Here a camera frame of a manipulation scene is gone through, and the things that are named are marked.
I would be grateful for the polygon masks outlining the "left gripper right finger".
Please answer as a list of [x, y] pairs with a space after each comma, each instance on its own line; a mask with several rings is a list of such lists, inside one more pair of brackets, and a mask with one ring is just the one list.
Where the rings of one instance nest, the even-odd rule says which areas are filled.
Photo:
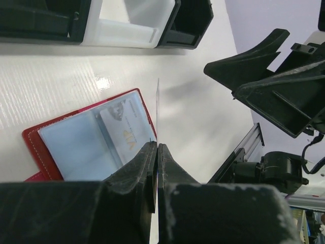
[[159, 243], [210, 243], [207, 186], [173, 159], [166, 144], [157, 156]]

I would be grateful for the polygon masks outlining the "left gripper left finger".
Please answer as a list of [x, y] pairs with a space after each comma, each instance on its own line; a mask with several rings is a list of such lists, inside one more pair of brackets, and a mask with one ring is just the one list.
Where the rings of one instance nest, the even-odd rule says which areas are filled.
[[105, 180], [102, 243], [149, 243], [157, 192], [156, 156], [157, 143], [146, 142], [131, 161]]

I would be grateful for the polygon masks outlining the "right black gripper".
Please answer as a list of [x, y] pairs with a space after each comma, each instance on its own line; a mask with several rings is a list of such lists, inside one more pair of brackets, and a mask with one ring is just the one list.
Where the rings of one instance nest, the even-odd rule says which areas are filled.
[[307, 128], [324, 133], [324, 41], [294, 44], [277, 75], [261, 80], [289, 35], [276, 28], [250, 50], [206, 64], [204, 74], [293, 138]]

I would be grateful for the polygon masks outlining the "red leather card holder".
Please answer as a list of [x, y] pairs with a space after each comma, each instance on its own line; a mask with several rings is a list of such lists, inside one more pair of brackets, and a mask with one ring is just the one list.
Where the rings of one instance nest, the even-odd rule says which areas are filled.
[[39, 168], [29, 181], [103, 180], [124, 166], [101, 119], [100, 110], [111, 101], [130, 96], [141, 99], [156, 137], [140, 90], [126, 91], [25, 129], [23, 140]]

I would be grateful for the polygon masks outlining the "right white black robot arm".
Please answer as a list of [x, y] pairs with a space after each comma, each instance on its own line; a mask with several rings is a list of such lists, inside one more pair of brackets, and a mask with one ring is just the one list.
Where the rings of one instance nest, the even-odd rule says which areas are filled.
[[[235, 100], [291, 136], [318, 135], [324, 138], [324, 44], [295, 43], [290, 55], [272, 72], [270, 63], [289, 31], [277, 28], [252, 49], [206, 64], [204, 73], [230, 89]], [[307, 168], [304, 154], [272, 151], [260, 162], [246, 162], [244, 148], [232, 153], [211, 178], [212, 183], [270, 184], [291, 195], [316, 174], [324, 161]]]

